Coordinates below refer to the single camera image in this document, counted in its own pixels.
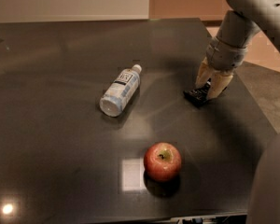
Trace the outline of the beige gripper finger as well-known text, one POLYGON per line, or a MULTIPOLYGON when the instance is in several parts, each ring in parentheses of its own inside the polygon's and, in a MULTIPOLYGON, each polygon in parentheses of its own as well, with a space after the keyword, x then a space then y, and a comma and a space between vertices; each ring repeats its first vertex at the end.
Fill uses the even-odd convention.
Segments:
POLYGON ((232 71, 218 71, 211 69, 209 71, 211 79, 210 88, 207 93, 207 99, 212 100, 218 98, 218 96, 226 89, 233 78, 232 71))
POLYGON ((195 87, 203 87, 213 73, 214 69, 209 65, 207 58, 204 58, 199 66, 198 74, 195 81, 195 87))

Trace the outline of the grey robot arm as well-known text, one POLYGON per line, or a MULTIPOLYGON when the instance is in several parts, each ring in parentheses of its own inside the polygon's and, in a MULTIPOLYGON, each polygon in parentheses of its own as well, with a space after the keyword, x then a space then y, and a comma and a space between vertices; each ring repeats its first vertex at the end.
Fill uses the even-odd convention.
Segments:
MULTIPOLYGON (((280 0, 226 0, 231 9, 206 49, 196 86, 209 84, 208 100, 229 85, 247 44, 263 32, 280 52, 280 0)), ((280 134, 263 152, 250 195, 246 224, 280 224, 280 134)))

